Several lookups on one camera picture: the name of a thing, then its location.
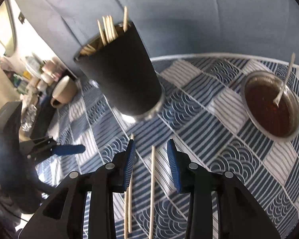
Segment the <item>lone wooden chopstick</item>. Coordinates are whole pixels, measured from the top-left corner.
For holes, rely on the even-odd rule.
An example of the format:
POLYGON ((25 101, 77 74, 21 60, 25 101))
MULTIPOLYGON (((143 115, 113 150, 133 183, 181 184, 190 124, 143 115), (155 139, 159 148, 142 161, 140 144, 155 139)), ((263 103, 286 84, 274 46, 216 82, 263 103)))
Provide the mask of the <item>lone wooden chopstick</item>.
POLYGON ((88 55, 91 55, 95 52, 96 52, 96 49, 93 46, 87 44, 86 46, 84 46, 81 49, 80 54, 83 55, 83 56, 88 56, 88 55))

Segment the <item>crumpled foil wrapper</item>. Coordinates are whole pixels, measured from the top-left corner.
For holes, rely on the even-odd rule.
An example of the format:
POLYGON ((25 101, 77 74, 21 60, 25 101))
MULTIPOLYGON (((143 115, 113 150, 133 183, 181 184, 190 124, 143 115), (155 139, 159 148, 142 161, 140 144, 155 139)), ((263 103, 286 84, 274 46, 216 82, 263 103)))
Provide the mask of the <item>crumpled foil wrapper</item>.
POLYGON ((36 115, 37 115, 38 109, 34 105, 29 105, 27 109, 25 109, 25 112, 23 113, 21 117, 21 129, 25 132, 30 131, 32 128, 36 115))

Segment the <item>black side shelf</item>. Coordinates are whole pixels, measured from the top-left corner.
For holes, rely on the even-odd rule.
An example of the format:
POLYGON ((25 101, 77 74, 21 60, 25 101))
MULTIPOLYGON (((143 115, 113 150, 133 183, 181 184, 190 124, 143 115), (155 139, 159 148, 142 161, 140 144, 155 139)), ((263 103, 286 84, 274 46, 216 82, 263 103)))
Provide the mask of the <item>black side shelf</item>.
POLYGON ((55 113, 55 108, 51 105, 51 98, 52 97, 46 97, 42 103, 39 104, 38 114, 30 130, 30 139, 42 138, 46 135, 55 113))

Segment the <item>beige ceramic mug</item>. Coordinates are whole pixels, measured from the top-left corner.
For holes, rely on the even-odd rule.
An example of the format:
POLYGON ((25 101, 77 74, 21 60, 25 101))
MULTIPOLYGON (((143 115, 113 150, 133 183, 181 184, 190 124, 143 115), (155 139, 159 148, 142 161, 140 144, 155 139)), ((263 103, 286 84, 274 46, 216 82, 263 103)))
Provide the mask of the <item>beige ceramic mug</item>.
POLYGON ((73 79, 68 75, 64 76, 54 88, 51 98, 51 106, 59 109, 69 104, 78 92, 78 88, 73 79))

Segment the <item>pink glass jar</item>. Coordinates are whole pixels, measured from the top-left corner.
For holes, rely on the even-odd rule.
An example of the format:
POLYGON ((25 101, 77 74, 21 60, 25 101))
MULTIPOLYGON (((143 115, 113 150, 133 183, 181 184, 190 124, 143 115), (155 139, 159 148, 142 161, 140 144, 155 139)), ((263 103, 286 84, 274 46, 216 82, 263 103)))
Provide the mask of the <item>pink glass jar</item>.
POLYGON ((44 73, 48 74, 54 81, 58 81, 65 70, 62 64, 54 60, 44 61, 44 65, 41 69, 44 73))

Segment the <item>metal bowl with sauce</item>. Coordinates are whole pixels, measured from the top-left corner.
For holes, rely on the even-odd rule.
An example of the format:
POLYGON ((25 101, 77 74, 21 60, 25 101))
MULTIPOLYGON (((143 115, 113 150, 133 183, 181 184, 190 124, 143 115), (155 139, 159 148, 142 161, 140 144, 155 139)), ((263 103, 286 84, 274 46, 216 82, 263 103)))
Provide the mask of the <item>metal bowl with sauce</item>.
POLYGON ((283 81, 267 71, 256 71, 244 77, 241 97, 255 127, 273 141, 288 142, 299 132, 299 103, 285 86, 279 105, 273 101, 283 88, 283 81))

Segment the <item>blue patterned tablecloth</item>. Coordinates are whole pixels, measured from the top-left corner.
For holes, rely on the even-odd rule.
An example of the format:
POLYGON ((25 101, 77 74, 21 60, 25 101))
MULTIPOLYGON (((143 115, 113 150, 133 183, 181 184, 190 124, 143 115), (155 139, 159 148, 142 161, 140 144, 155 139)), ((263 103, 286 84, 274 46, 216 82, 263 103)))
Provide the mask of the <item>blue patterned tablecloth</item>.
MULTIPOLYGON (((48 134, 62 144, 82 144, 82 154, 53 156, 39 178, 56 186, 71 171, 89 173, 136 140, 132 186, 132 238, 148 238, 151 147, 155 146, 155 238, 184 238, 190 197, 173 186, 166 145, 210 171, 232 171, 263 207, 282 238, 299 222, 299 133, 290 142, 263 135, 248 117, 241 82, 262 70, 284 79, 287 65, 248 57, 165 57, 153 62, 165 90, 162 111, 149 121, 125 122, 86 77, 77 80, 73 101, 55 113, 48 134)), ((288 86, 299 103, 299 69, 288 86)))

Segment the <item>black cylindrical utensil holder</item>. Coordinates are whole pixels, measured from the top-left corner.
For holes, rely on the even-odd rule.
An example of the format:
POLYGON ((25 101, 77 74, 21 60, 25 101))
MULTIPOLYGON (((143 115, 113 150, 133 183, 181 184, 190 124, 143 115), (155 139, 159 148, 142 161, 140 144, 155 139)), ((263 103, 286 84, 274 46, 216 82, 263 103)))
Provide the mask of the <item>black cylindrical utensil holder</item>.
POLYGON ((100 35, 88 44, 91 55, 78 51, 74 62, 89 80, 98 84, 111 106, 136 122, 153 118, 162 108, 165 92, 134 23, 116 25, 117 39, 103 45, 100 35))

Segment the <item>metal spoon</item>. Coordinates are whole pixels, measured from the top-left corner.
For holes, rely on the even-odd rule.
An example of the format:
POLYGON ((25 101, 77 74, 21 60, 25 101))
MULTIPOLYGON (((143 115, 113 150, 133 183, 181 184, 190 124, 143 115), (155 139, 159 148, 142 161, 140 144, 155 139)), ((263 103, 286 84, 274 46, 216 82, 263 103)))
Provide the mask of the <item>metal spoon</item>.
POLYGON ((283 83, 282 87, 280 88, 278 95, 273 100, 273 103, 274 103, 274 105, 276 105, 276 107, 279 107, 280 100, 282 98, 282 95, 284 94, 285 87, 287 85, 289 76, 290 76, 290 74, 292 72, 294 61, 295 61, 295 53, 293 52, 291 54, 291 58, 290 58, 288 69, 287 69, 287 75, 285 77, 284 83, 283 83))

